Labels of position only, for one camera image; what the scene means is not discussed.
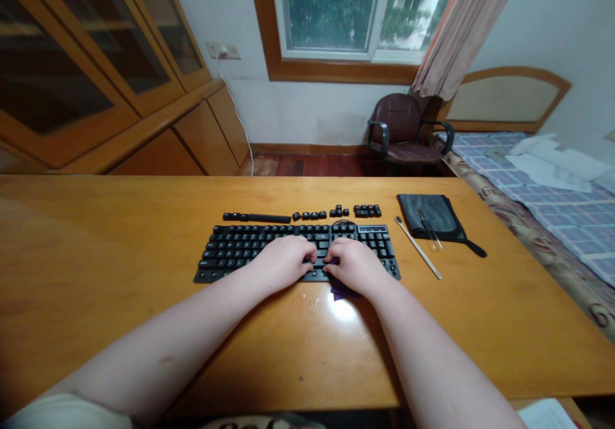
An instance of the white wall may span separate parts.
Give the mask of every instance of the white wall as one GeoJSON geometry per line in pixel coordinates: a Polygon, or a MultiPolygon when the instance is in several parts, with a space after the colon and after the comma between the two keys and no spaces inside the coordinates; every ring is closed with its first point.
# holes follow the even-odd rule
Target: white wall
{"type": "Polygon", "coordinates": [[[509,0],[470,71],[550,70],[572,83],[541,133],[615,166],[615,0],[509,0]]]}
{"type": "MultiPolygon", "coordinates": [[[[408,86],[270,82],[254,0],[179,0],[203,55],[205,41],[238,44],[222,61],[248,138],[254,143],[362,144],[376,102],[408,86]]],[[[215,60],[206,56],[216,75],[215,60]]]]}

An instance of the headboard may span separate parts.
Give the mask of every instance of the headboard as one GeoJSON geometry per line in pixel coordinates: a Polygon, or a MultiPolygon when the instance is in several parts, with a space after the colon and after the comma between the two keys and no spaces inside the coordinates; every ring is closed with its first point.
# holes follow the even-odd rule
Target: headboard
{"type": "Polygon", "coordinates": [[[535,133],[557,107],[570,83],[533,67],[495,67],[472,72],[444,102],[437,120],[456,131],[535,133]]]}

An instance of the curtain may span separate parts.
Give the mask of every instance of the curtain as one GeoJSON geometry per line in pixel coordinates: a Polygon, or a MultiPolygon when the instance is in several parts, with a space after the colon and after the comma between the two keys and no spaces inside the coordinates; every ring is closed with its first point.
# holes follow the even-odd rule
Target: curtain
{"type": "Polygon", "coordinates": [[[414,78],[421,96],[449,101],[487,39],[507,0],[449,0],[414,78]]]}

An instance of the glass cabinet door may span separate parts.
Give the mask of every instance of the glass cabinet door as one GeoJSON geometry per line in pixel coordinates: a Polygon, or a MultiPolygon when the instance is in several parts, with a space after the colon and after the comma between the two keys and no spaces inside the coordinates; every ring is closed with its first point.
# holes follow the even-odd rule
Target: glass cabinet door
{"type": "Polygon", "coordinates": [[[59,168],[137,120],[39,0],[0,0],[2,138],[59,168]]]}
{"type": "Polygon", "coordinates": [[[186,91],[211,80],[178,0],[135,0],[186,91]]]}
{"type": "Polygon", "coordinates": [[[142,117],[184,94],[133,0],[44,0],[142,117]]]}

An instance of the shirt sleeve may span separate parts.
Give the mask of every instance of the shirt sleeve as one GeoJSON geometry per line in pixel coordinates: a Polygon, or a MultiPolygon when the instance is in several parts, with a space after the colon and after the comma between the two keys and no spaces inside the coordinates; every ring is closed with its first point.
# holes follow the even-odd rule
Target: shirt sleeve
{"type": "Polygon", "coordinates": [[[132,429],[130,417],[73,394],[35,400],[4,422],[2,429],[132,429]]]}

